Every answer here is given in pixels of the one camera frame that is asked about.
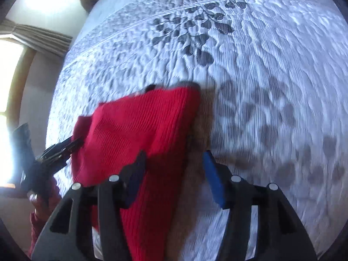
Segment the person's left hand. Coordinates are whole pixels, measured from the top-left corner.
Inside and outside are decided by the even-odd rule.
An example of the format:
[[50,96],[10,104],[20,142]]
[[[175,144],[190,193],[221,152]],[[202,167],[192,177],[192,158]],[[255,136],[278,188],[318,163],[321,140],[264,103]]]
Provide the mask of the person's left hand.
[[50,178],[48,183],[48,191],[44,196],[33,193],[29,196],[29,200],[34,206],[34,213],[39,220],[46,222],[56,206],[61,201],[60,189],[54,177]]

